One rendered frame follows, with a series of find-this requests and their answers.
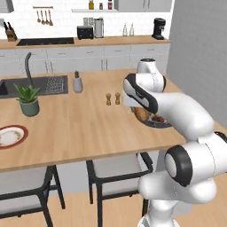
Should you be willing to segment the grey wall cupboards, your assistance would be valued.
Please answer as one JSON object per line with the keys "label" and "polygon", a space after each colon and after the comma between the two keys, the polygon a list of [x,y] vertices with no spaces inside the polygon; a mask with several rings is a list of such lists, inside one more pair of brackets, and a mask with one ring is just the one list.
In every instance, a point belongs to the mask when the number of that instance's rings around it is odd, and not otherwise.
{"label": "grey wall cupboards", "polygon": [[172,0],[113,0],[119,12],[170,12]]}

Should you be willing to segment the black hob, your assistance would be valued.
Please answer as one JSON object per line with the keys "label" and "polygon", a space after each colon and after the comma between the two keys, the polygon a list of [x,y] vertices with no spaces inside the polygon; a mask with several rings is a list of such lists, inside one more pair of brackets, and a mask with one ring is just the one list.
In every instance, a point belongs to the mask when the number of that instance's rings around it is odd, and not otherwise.
{"label": "black hob", "polygon": [[21,39],[17,46],[74,44],[73,37]]}

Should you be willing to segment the silver canister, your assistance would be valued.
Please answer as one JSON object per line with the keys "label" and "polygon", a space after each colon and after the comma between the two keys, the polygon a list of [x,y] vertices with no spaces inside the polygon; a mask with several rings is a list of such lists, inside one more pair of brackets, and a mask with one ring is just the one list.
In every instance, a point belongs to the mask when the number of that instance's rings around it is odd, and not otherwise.
{"label": "silver canister", "polygon": [[94,35],[96,38],[104,37],[104,20],[102,18],[94,19]]}

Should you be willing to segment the grey soap dispenser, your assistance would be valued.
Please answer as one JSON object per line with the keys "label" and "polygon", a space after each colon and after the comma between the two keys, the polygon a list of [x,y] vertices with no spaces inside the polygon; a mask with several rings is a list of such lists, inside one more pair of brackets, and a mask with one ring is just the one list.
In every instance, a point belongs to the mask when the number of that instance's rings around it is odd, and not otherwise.
{"label": "grey soap dispenser", "polygon": [[82,86],[82,78],[79,75],[78,71],[74,72],[74,79],[73,79],[73,89],[75,93],[81,93],[83,90]]}

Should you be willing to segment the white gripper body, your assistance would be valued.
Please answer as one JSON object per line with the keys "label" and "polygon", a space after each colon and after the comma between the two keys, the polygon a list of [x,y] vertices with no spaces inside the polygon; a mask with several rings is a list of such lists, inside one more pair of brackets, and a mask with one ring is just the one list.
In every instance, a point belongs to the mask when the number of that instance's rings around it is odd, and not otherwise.
{"label": "white gripper body", "polygon": [[124,106],[132,106],[132,107],[139,107],[139,104],[136,100],[129,97],[125,91],[122,92],[122,104]]}

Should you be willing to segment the brown bun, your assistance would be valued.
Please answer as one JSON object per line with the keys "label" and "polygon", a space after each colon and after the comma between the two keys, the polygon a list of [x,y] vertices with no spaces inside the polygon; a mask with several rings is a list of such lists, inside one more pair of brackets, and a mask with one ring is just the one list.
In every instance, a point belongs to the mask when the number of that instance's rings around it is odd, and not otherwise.
{"label": "brown bun", "polygon": [[135,115],[140,121],[147,121],[149,119],[149,112],[142,107],[135,108]]}

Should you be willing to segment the black coffee machine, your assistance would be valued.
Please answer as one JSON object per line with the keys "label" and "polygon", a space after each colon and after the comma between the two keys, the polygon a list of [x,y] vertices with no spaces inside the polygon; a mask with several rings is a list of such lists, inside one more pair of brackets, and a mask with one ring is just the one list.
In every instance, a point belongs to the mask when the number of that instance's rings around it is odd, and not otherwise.
{"label": "black coffee machine", "polygon": [[154,28],[153,28],[152,37],[157,40],[163,40],[164,36],[161,34],[161,32],[164,30],[166,21],[162,18],[155,18],[153,21],[153,24],[154,24]]}

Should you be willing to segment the red rimmed white plate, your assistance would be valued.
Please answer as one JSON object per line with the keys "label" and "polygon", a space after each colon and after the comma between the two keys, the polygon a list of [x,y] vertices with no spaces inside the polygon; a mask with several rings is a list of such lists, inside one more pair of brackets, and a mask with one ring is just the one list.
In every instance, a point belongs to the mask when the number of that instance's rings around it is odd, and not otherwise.
{"label": "red rimmed white plate", "polygon": [[0,128],[0,150],[19,145],[28,136],[28,130],[24,126],[10,125]]}

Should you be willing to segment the dark grey tap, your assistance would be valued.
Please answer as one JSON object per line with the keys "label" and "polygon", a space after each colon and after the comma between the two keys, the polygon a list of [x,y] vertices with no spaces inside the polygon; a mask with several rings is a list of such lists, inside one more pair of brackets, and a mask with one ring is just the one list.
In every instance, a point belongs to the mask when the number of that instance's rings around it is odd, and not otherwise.
{"label": "dark grey tap", "polygon": [[30,83],[30,85],[33,87],[33,81],[32,81],[32,77],[31,77],[31,74],[30,74],[30,69],[29,69],[29,59],[31,57],[31,52],[29,52],[27,54],[27,56],[25,57],[25,70],[26,70],[26,75],[27,75],[27,78],[28,78],[28,81]]}

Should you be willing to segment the black framed grey stool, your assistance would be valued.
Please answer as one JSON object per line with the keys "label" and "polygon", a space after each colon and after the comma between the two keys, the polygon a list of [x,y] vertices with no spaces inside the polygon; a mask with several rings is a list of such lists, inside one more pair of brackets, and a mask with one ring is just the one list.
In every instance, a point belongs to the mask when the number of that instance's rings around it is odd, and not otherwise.
{"label": "black framed grey stool", "polygon": [[48,209],[50,191],[57,191],[66,208],[55,165],[0,173],[0,219],[43,212],[47,227],[53,227]]}
{"label": "black framed grey stool", "polygon": [[153,172],[153,161],[147,152],[87,160],[90,204],[92,186],[97,188],[98,227],[103,227],[103,201],[138,194],[141,176]]}

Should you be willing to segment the wooden knife block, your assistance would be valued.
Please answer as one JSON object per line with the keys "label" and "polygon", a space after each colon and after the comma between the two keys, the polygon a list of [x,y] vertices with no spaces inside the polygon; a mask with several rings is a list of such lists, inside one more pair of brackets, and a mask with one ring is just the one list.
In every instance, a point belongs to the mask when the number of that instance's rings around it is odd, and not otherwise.
{"label": "wooden knife block", "polygon": [[14,29],[12,28],[12,26],[9,22],[4,23],[4,29],[5,29],[5,33],[6,33],[6,36],[7,36],[7,40],[9,42],[15,42],[17,40],[17,36],[16,36],[15,31],[14,31]]}

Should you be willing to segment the black toaster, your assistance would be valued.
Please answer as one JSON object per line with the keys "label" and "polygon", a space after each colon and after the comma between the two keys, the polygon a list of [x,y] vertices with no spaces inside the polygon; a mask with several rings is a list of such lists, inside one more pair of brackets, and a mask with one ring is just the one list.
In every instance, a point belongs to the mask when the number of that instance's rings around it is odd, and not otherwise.
{"label": "black toaster", "polygon": [[77,38],[82,39],[93,39],[93,27],[78,26],[77,27]]}

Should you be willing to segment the white wall shelf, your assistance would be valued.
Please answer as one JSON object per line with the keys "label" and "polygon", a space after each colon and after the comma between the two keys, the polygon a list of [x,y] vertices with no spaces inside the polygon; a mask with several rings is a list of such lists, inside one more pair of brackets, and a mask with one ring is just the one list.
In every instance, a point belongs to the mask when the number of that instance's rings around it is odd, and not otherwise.
{"label": "white wall shelf", "polygon": [[117,10],[115,10],[115,9],[112,9],[112,10],[108,10],[108,9],[103,9],[103,10],[99,10],[99,9],[94,9],[94,10],[89,10],[89,9],[71,9],[71,12],[73,12],[73,13],[76,13],[76,12],[78,12],[78,13],[98,13],[98,12],[101,12],[101,13],[103,13],[103,12],[119,12],[119,11],[117,11]]}

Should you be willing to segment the grey base cupboards run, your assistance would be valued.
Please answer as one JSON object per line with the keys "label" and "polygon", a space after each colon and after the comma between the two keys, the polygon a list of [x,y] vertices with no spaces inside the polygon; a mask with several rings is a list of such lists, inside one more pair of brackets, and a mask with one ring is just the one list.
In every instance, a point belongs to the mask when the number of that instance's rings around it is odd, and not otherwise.
{"label": "grey base cupboards run", "polygon": [[158,69],[165,74],[169,48],[169,43],[158,43],[0,50],[0,76],[24,74],[29,52],[31,74],[136,68],[142,58],[155,59]]}

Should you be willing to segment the green plant in grey pot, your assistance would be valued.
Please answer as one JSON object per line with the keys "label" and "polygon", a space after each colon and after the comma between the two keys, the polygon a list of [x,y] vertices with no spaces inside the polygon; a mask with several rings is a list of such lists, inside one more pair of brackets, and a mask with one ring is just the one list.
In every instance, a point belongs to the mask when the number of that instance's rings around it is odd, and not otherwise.
{"label": "green plant in grey pot", "polygon": [[32,85],[21,87],[14,85],[16,91],[19,93],[17,100],[20,103],[22,113],[27,117],[38,115],[40,111],[38,102],[39,88],[34,88]]}

